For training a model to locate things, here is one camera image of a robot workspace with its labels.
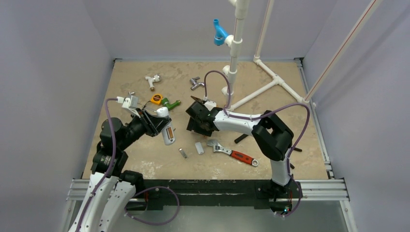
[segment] adjustable wrench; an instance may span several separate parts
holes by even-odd
[[[254,167],[257,167],[259,165],[259,162],[250,156],[247,156],[238,151],[232,151],[232,150],[222,147],[216,139],[210,139],[208,140],[208,142],[206,142],[206,144],[208,146],[211,146],[214,149],[214,152],[223,152],[225,154],[228,154],[232,158],[235,158],[239,161],[242,161]]]

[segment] green object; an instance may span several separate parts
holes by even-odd
[[[169,103],[169,100],[168,100],[167,98],[163,98],[163,99],[161,100],[161,104],[162,104],[163,106],[167,107],[168,110],[172,110],[172,109],[174,109],[175,107],[179,106],[179,105],[181,104],[181,101],[180,101],[180,100],[177,100],[176,102],[174,102],[174,103],[171,104],[171,103]]]

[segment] tape measure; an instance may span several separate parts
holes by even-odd
[[[154,96],[151,98],[151,102],[157,105],[161,105],[161,100],[163,99],[162,95],[159,93],[156,93]]]

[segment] blue pipe fitting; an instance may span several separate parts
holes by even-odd
[[[214,19],[214,27],[215,27],[215,37],[214,37],[214,44],[221,46],[225,43],[226,37],[228,37],[228,33],[219,25],[219,19]]]

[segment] plywood board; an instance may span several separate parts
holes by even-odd
[[[240,134],[232,131],[219,131],[212,134],[226,148],[245,153],[259,160],[258,167],[241,163],[223,153],[213,153],[212,148],[206,146],[205,138],[199,134],[186,130],[189,116],[185,110],[192,104],[191,95],[202,98],[204,88],[199,87],[191,91],[189,79],[199,76],[203,81],[209,70],[222,70],[227,62],[116,62],[106,93],[106,98],[127,96],[129,91],[136,93],[140,103],[144,104],[152,96],[145,76],[159,74],[162,80],[154,83],[156,91],[170,102],[181,100],[182,104],[170,112],[174,126],[175,144],[165,146],[162,136],[151,138],[143,136],[126,149],[129,156],[124,170],[141,172],[146,179],[269,179],[271,176],[270,161],[259,150],[252,137],[244,139],[239,144],[234,139]],[[299,70],[293,62],[266,63],[274,72],[280,75],[296,92],[304,95]],[[272,78],[252,62],[240,62],[234,89],[236,102],[260,87],[268,84]],[[217,102],[218,106],[225,105],[225,97],[221,93],[226,84],[218,74],[211,74],[207,79],[208,98]],[[270,88],[262,95],[237,108],[235,112],[244,114],[260,114],[265,110],[274,110],[286,104],[295,102],[282,87]],[[159,106],[149,103],[150,108]],[[130,121],[130,115],[120,104],[109,103],[112,117],[118,117],[123,123]],[[298,136],[306,120],[306,110],[296,106],[278,113],[278,116]],[[99,141],[101,124],[106,120],[105,110],[102,109],[94,134],[92,147],[89,152],[83,178],[88,178],[92,165],[92,158]],[[205,153],[198,155],[195,143],[201,142]],[[188,159],[185,160],[178,149],[183,148]],[[321,149],[316,134],[315,125],[311,119],[299,148],[302,152],[293,152],[291,163],[296,167],[293,173],[295,179],[327,179]]]

